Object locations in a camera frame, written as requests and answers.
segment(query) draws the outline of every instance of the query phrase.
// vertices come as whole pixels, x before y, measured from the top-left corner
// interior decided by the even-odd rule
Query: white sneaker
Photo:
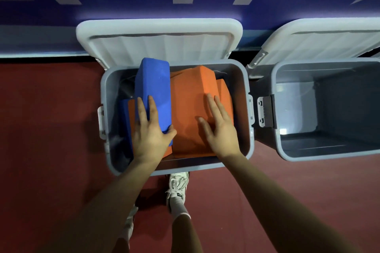
[[[123,228],[123,231],[121,232],[120,238],[128,237],[128,240],[131,239],[132,232],[133,232],[133,221],[135,219],[135,214],[139,210],[138,207],[133,205],[131,212],[129,212],[128,217],[126,218],[126,222]]]
[[[169,190],[167,191],[166,205],[169,207],[170,197],[181,197],[185,202],[187,184],[189,183],[189,172],[170,174]]]

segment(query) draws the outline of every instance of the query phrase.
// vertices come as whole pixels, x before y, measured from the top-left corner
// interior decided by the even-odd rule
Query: orange foam block
[[[128,101],[128,111],[129,111],[129,122],[131,124],[131,136],[133,135],[133,132],[135,132],[135,100],[131,99]],[[171,146],[168,147],[166,150],[164,157],[172,154],[172,148]]]
[[[234,115],[233,115],[233,107],[232,107],[232,98],[230,92],[228,91],[226,82],[223,79],[216,80],[216,84],[218,86],[219,98],[221,104],[223,104],[225,110],[232,120],[232,124],[234,124]]]
[[[205,66],[174,72],[170,87],[172,123],[177,130],[173,139],[174,157],[214,156],[198,118],[203,117],[215,127],[206,98],[207,93],[219,96],[215,73]]]

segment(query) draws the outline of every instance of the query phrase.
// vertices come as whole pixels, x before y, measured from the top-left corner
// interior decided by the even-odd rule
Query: red floor
[[[97,63],[0,65],[0,248],[32,252],[112,180],[98,135]],[[365,252],[380,249],[380,156],[290,163],[258,142],[261,168]],[[131,252],[169,252],[166,180],[139,200]],[[205,252],[274,252],[225,168],[190,175],[186,207]]]

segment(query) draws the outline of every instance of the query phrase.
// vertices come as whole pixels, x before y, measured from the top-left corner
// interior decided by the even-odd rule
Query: gray plastic bin
[[[245,68],[232,59],[186,62],[185,66],[171,66],[170,71],[179,71],[204,65],[215,71],[217,79],[223,78],[231,93],[234,106],[234,122],[239,138],[241,152],[250,158],[254,151],[254,112],[252,97],[249,93],[248,74]],[[107,164],[115,175],[123,172],[131,161],[122,150],[123,138],[119,134],[119,84],[122,79],[133,78],[138,67],[115,66],[108,69],[101,81],[101,102],[99,116],[103,128],[101,134],[105,142]],[[176,159],[172,155],[165,157],[152,175],[222,167],[223,164],[214,157],[197,157]]]
[[[255,138],[289,161],[380,153],[375,58],[283,61],[254,68]]]

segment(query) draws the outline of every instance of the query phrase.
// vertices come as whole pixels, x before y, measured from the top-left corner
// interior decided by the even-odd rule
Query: bin lid
[[[248,65],[358,57],[380,46],[380,17],[304,18],[278,28]]]
[[[144,57],[171,65],[228,58],[243,34],[231,18],[88,20],[76,28],[83,48],[103,66],[139,66]]]

